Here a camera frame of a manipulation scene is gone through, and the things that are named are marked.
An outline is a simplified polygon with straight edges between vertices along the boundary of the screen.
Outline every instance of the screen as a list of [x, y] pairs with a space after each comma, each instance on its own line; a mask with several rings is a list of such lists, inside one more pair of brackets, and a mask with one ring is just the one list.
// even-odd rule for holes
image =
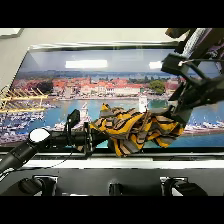
[[[61, 130], [74, 109], [80, 110], [81, 126], [99, 118], [103, 103], [139, 110], [139, 98], [144, 95], [148, 109], [167, 107], [178, 80], [160, 69], [161, 61], [173, 51], [158, 48], [28, 52], [11, 90], [21, 94], [34, 90], [37, 96], [48, 95], [46, 99], [24, 101], [37, 107], [41, 103], [45, 110], [1, 113], [1, 147], [19, 144], [38, 127]], [[220, 75], [213, 62], [202, 62], [199, 68], [209, 77]], [[223, 102], [195, 108], [184, 134], [171, 147], [224, 146], [223, 121]], [[107, 147], [107, 142], [98, 147]], [[158, 146], [147, 142], [145, 147]]]

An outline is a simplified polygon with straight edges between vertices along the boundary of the white wall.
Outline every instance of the white wall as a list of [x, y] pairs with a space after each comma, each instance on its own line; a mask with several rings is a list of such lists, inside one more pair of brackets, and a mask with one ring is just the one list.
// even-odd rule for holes
[[0, 28], [0, 36], [17, 34], [21, 28]]

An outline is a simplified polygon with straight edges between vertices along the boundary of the white circular cap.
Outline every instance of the white circular cap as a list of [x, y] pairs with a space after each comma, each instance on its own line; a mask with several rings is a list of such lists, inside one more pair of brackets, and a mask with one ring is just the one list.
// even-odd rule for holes
[[30, 132], [30, 140], [32, 142], [41, 142], [46, 139], [50, 133], [43, 128], [36, 128]]

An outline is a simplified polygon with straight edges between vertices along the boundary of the water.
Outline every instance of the water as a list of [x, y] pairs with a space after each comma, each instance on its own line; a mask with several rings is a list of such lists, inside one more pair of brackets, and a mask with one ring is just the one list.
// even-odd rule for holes
[[[71, 113], [75, 108], [81, 109], [82, 105], [87, 102], [88, 112], [92, 118], [92, 121], [99, 118], [100, 109], [103, 103], [108, 103], [111, 107], [121, 106], [125, 110], [130, 108], [138, 109], [138, 100], [71, 100], [71, 101], [56, 101], [54, 104], [59, 108], [48, 109], [44, 112], [43, 120], [36, 120], [30, 123], [24, 130], [18, 130], [19, 132], [30, 132], [34, 128], [51, 126], [55, 123], [65, 121], [67, 114]], [[151, 100], [148, 107], [150, 108], [163, 108], [167, 106], [165, 100]], [[193, 110], [189, 123], [197, 124], [206, 122], [215, 123], [217, 120], [224, 120], [224, 102], [220, 102], [212, 106], [202, 106]], [[179, 137], [174, 141], [171, 147], [212, 147], [212, 146], [224, 146], [224, 134], [210, 134], [204, 136], [184, 136]], [[107, 147], [107, 142], [103, 142], [98, 147]], [[145, 147], [157, 147], [151, 142], [147, 142]]]

